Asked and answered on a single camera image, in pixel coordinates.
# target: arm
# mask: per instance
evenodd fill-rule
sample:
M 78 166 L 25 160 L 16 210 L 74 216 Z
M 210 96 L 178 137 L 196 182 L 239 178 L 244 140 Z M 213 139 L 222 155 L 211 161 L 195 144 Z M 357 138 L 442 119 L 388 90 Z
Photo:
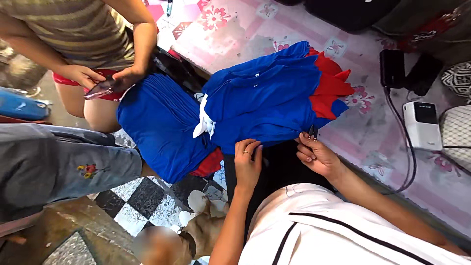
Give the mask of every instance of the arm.
M 38 38 L 25 22 L 0 13 L 0 25 L 0 38 L 8 42 L 16 52 L 37 64 L 88 88 L 95 86 L 90 78 L 105 80 L 87 67 L 68 65 L 61 55 Z
M 455 254 L 467 256 L 464 251 L 448 241 L 440 232 L 428 226 L 401 205 L 371 188 L 349 170 L 323 143 L 309 140 L 303 134 L 300 134 L 299 141 L 301 143 L 298 145 L 297 156 L 301 162 L 323 175 L 349 201 L 371 210 L 411 236 Z
M 141 0 L 102 0 L 134 25 L 134 65 L 113 75 L 130 87 L 146 75 L 149 59 L 157 42 L 157 26 Z
M 235 145 L 237 186 L 224 225 L 212 250 L 209 265 L 237 265 L 239 261 L 244 245 L 245 215 L 261 171 L 261 148 L 260 142 L 252 139 L 240 141 Z M 252 161 L 254 150 L 255 161 Z

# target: striped shirt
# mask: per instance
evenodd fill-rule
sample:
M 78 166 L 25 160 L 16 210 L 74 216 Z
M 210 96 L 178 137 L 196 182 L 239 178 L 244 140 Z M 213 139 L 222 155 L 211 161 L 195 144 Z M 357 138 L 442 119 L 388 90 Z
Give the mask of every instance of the striped shirt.
M 126 20 L 101 0 L 0 0 L 69 64 L 123 70 L 134 62 Z

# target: stack of blue shirts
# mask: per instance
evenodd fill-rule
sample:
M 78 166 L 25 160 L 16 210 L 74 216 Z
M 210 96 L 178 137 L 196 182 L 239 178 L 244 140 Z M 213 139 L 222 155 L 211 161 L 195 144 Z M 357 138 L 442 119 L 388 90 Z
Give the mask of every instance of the stack of blue shirts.
M 311 108 L 309 96 L 319 85 L 321 71 L 314 65 L 317 56 L 306 57 L 308 52 L 308 42 L 301 41 L 218 71 L 203 86 L 203 109 L 213 122 L 211 141 L 223 153 L 234 154 L 235 144 L 244 139 L 271 146 L 297 138 L 313 124 L 326 124 Z M 347 109 L 340 107 L 340 113 Z
M 193 139 L 198 112 L 198 103 L 170 77 L 153 74 L 127 91 L 116 116 L 150 168 L 175 183 L 217 147 L 207 133 Z
M 181 180 L 220 146 L 234 154 L 248 138 L 265 146 L 295 139 L 311 125 L 330 122 L 312 110 L 319 85 L 307 41 L 216 72 L 203 87 L 200 106 L 168 76 L 153 74 L 130 89 L 117 118 L 143 159 L 165 181 Z M 332 112 L 347 109 L 336 100 Z

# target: smartphone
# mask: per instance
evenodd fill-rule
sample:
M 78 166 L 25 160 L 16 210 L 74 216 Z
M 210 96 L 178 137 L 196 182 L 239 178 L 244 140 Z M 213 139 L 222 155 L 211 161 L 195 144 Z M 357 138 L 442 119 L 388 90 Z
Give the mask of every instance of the smartphone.
M 86 100 L 99 99 L 105 95 L 109 95 L 114 92 L 113 87 L 117 86 L 118 83 L 113 79 L 112 75 L 107 75 L 105 81 L 101 81 L 96 84 L 85 96 Z
M 406 88 L 417 96 L 425 96 L 442 68 L 440 60 L 423 53 L 406 77 Z
M 403 88 L 406 82 L 404 52 L 382 50 L 380 53 L 381 84 L 389 88 Z

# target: table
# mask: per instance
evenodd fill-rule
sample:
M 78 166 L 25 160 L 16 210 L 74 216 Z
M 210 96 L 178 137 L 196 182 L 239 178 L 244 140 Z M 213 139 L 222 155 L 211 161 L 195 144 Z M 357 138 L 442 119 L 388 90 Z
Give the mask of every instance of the table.
M 166 0 L 142 0 L 154 18 L 159 34 L 157 46 L 169 51 L 180 34 L 201 14 L 207 0 L 174 0 L 168 17 Z
M 320 129 L 319 139 L 391 188 L 404 182 L 408 165 L 404 138 L 379 82 L 379 53 L 395 48 L 394 41 L 373 31 L 348 34 L 311 16 L 302 5 L 286 7 L 263 0 L 200 0 L 196 5 L 201 13 L 194 22 L 172 31 L 176 33 L 172 48 L 209 74 L 302 40 L 325 51 L 343 69 L 351 69 L 348 82 L 356 92 L 344 99 L 350 109 Z M 406 70 L 416 60 L 417 55 L 407 55 Z M 397 107 L 417 99 L 404 89 L 393 90 L 392 97 Z M 435 103 L 439 114 L 462 105 L 439 81 L 419 100 Z M 416 180 L 403 194 L 471 237 L 471 177 L 437 152 L 417 150 L 416 156 Z

